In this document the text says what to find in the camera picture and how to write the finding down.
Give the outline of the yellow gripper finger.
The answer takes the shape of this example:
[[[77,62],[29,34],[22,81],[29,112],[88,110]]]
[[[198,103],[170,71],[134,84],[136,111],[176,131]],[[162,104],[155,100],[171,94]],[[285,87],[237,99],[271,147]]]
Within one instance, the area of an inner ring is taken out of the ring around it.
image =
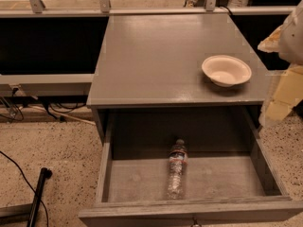
[[[263,102],[258,122],[271,127],[286,118],[303,100],[303,66],[291,64],[282,73],[275,72]]]
[[[277,27],[266,39],[258,44],[258,50],[266,53],[279,51],[281,26]]]

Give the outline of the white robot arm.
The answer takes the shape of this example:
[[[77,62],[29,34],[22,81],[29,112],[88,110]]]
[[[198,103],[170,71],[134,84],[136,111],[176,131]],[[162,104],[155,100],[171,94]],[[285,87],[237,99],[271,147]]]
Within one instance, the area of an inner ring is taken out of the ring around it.
[[[303,100],[303,1],[283,24],[258,45],[258,50],[272,53],[288,62],[289,67],[272,76],[268,96],[258,119],[262,127],[281,122]]]

